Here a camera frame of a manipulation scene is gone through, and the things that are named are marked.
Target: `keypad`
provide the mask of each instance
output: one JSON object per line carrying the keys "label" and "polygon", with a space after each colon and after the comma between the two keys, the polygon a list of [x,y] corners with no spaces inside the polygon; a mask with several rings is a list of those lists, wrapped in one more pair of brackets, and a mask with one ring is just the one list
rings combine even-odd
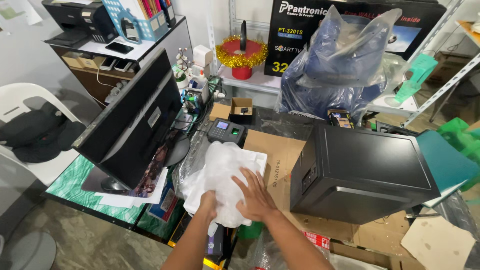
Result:
{"label": "keypad", "polygon": [[215,137],[223,137],[223,135],[225,135],[225,132],[226,130],[225,129],[221,129],[221,128],[216,128],[213,130],[212,132],[212,135],[215,136]]}

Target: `green marble tabletop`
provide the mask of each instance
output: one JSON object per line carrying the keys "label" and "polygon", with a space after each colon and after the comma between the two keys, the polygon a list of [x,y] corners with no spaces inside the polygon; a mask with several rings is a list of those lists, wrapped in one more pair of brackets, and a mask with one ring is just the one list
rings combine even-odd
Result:
{"label": "green marble tabletop", "polygon": [[95,196],[95,192],[82,190],[82,184],[93,167],[93,163],[79,155],[46,192],[121,221],[134,224],[145,204],[142,204],[140,207],[133,206],[131,209],[101,205],[98,203],[102,196]]}

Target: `hand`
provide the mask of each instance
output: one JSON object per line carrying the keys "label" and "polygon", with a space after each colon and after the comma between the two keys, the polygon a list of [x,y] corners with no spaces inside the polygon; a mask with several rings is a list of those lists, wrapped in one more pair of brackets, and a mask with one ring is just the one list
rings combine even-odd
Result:
{"label": "hand", "polygon": [[247,178],[248,187],[238,177],[232,176],[232,180],[240,187],[245,196],[246,205],[239,201],[237,209],[246,219],[264,222],[271,213],[277,210],[272,196],[265,188],[264,179],[259,171],[255,175],[248,168],[240,168],[240,172]]}
{"label": "hand", "polygon": [[209,190],[200,197],[200,206],[197,213],[205,215],[210,223],[216,217],[216,197],[215,191]]}

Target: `white plastic chair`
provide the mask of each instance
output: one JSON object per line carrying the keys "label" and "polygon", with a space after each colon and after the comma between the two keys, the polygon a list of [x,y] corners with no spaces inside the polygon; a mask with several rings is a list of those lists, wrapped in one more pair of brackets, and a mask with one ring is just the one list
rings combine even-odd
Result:
{"label": "white plastic chair", "polygon": [[[19,114],[30,111],[30,108],[23,101],[32,97],[45,99],[57,107],[72,122],[79,121],[52,93],[41,86],[30,83],[17,83],[0,87],[0,120],[7,123]],[[47,162],[26,163],[18,160],[14,153],[4,146],[0,146],[0,155],[29,170],[46,186],[50,186],[68,165],[79,156],[77,151],[70,149],[69,151],[62,151],[56,158]]]}

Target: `mirror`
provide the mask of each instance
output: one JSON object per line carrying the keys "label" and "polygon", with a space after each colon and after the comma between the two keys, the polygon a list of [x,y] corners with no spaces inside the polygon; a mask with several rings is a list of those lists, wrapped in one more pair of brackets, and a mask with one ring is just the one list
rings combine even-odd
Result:
{"label": "mirror", "polygon": [[132,23],[130,19],[125,17],[120,20],[120,23],[121,23],[123,36],[130,42],[135,42],[135,43],[139,42],[140,34],[135,28],[137,24]]}

